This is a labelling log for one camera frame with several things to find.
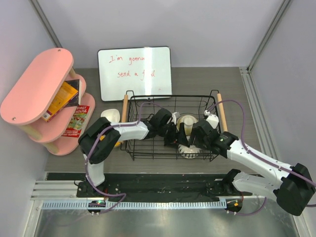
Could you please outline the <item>yellow orange book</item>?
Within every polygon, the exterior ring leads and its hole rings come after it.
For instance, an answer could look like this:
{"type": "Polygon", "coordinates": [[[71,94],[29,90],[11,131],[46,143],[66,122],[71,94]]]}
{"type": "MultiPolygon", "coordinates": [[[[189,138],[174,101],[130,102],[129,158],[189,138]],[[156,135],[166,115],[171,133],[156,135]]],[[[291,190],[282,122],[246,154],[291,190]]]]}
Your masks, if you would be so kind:
{"type": "Polygon", "coordinates": [[[70,100],[72,100],[79,91],[64,81],[59,88],[57,94],[53,98],[51,104],[49,105],[47,111],[42,115],[42,119],[45,122],[49,122],[58,112],[63,109],[70,100]]]}

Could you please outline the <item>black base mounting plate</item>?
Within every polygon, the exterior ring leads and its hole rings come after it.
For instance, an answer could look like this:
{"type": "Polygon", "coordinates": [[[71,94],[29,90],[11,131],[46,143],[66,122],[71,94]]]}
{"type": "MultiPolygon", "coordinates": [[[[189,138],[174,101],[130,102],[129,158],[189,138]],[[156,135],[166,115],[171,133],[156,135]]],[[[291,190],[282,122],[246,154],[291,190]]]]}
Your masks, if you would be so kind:
{"type": "Polygon", "coordinates": [[[124,174],[108,173],[105,180],[93,188],[88,180],[78,183],[78,197],[101,197],[102,193],[118,195],[126,193],[126,199],[175,197],[216,198],[245,196],[251,193],[237,191],[224,182],[224,174],[124,174]]]}

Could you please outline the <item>green square bowl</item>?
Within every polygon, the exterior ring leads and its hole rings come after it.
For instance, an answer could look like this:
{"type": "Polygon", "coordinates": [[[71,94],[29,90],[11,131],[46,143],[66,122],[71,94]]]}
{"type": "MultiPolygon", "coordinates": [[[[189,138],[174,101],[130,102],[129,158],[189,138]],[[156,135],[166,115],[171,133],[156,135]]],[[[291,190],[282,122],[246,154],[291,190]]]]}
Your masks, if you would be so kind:
{"type": "Polygon", "coordinates": [[[106,118],[109,122],[120,122],[120,113],[117,109],[104,110],[100,117],[106,118]]]}

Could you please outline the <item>white striped bowl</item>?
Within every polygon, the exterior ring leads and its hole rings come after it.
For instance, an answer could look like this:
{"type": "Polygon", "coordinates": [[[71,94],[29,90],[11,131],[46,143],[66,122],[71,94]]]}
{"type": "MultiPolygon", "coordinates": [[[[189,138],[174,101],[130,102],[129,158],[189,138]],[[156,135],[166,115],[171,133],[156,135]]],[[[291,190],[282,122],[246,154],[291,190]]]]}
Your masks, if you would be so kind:
{"type": "Polygon", "coordinates": [[[180,155],[187,159],[193,159],[199,156],[201,149],[191,145],[189,147],[179,144],[178,151],[180,155]]]}

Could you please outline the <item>black wire dish rack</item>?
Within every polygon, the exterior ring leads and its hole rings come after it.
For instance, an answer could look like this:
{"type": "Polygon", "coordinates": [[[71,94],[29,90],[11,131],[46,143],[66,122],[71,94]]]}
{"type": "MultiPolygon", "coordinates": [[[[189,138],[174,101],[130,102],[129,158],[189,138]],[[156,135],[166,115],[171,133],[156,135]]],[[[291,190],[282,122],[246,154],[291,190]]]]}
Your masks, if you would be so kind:
{"type": "Polygon", "coordinates": [[[218,90],[212,90],[209,95],[153,95],[141,96],[130,92],[127,105],[127,121],[141,119],[150,122],[162,117],[162,109],[168,110],[172,116],[162,132],[145,140],[128,140],[120,149],[133,159],[203,159],[212,161],[217,154],[200,149],[195,144],[188,146],[193,124],[206,119],[204,113],[210,109],[212,116],[219,115],[213,107],[218,90]]]}

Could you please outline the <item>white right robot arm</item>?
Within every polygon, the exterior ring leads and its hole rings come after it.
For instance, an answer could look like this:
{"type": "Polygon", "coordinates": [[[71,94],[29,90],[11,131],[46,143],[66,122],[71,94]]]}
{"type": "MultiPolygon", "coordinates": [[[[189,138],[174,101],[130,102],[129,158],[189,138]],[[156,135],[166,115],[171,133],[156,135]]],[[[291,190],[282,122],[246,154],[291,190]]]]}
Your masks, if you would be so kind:
{"type": "Polygon", "coordinates": [[[189,144],[242,163],[258,173],[253,176],[232,169],[223,182],[229,195],[238,191],[257,194],[275,201],[287,213],[300,216],[316,193],[316,184],[306,166],[273,159],[227,131],[218,133],[206,120],[193,124],[189,144]]]}

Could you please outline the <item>red storey house book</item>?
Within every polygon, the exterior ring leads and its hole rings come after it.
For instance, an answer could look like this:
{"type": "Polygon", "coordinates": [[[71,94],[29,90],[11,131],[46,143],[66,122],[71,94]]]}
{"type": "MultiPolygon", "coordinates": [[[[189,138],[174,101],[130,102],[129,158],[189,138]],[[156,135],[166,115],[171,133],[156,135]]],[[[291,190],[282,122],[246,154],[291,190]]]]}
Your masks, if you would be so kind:
{"type": "Polygon", "coordinates": [[[75,113],[73,114],[66,130],[62,134],[63,137],[80,137],[89,109],[90,107],[87,105],[77,106],[75,113]]]}

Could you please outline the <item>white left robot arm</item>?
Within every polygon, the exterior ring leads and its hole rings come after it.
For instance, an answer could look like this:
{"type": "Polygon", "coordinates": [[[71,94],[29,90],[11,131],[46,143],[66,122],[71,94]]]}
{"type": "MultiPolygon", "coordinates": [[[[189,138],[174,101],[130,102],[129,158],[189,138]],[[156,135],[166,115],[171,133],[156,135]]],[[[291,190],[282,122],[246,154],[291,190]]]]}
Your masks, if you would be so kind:
{"type": "Polygon", "coordinates": [[[104,161],[117,142],[147,140],[162,137],[165,145],[185,145],[188,140],[184,128],[177,130],[178,112],[160,109],[151,118],[139,118],[134,122],[110,122],[99,118],[80,138],[79,146],[85,158],[88,191],[100,197],[105,191],[104,161]]]}

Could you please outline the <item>yellow dotted white bowl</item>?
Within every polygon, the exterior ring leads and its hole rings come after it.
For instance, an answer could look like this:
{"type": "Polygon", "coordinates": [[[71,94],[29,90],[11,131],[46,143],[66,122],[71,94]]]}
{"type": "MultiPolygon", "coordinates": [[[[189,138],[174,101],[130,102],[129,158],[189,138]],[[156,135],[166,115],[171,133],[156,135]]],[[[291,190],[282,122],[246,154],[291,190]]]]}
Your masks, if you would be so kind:
{"type": "Polygon", "coordinates": [[[197,122],[198,120],[192,115],[183,115],[179,117],[176,123],[177,133],[180,132],[180,124],[183,123],[186,137],[189,138],[193,125],[197,122]]]}

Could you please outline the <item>pink three-tier shelf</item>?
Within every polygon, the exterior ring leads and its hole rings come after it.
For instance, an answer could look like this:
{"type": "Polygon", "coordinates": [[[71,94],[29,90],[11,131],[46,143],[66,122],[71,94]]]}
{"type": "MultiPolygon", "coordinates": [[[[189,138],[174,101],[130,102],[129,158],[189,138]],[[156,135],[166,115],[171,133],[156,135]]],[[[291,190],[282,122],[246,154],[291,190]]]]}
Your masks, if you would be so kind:
{"type": "Polygon", "coordinates": [[[41,118],[62,83],[75,79],[81,82],[81,102],[89,107],[83,130],[95,109],[93,96],[86,92],[85,79],[75,73],[73,64],[74,58],[67,49],[52,48],[41,52],[32,60],[0,106],[0,115],[4,121],[23,130],[31,140],[56,156],[68,155],[79,145],[77,137],[63,135],[75,113],[75,107],[62,109],[49,122],[41,118]]]}

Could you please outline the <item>whiteboard with red writing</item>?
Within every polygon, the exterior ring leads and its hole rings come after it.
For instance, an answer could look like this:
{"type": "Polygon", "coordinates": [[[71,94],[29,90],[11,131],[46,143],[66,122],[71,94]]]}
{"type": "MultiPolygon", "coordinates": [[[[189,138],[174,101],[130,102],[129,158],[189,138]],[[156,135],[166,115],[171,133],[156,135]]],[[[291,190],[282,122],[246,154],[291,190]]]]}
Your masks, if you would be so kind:
{"type": "Polygon", "coordinates": [[[172,94],[168,46],[100,49],[97,59],[104,102],[119,101],[130,90],[150,98],[172,94]]]}

